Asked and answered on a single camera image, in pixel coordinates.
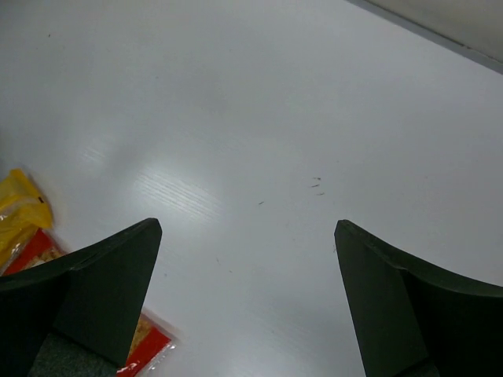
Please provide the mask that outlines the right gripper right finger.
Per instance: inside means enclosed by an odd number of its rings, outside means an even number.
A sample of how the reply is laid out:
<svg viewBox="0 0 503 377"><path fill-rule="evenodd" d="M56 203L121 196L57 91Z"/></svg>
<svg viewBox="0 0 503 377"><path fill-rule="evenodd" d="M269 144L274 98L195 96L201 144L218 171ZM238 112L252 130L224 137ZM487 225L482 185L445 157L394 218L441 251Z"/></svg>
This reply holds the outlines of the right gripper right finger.
<svg viewBox="0 0 503 377"><path fill-rule="evenodd" d="M500 376L502 289L338 221L336 253L367 376Z"/></svg>

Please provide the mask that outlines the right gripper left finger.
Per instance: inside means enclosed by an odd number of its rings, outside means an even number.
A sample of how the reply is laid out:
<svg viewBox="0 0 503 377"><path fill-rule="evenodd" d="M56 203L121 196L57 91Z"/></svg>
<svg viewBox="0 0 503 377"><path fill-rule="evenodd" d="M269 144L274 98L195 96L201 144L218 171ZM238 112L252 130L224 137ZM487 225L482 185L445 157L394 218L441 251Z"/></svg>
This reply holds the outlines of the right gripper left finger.
<svg viewBox="0 0 503 377"><path fill-rule="evenodd" d="M114 376L125 366L160 248L147 218L1 278L3 376Z"/></svg>

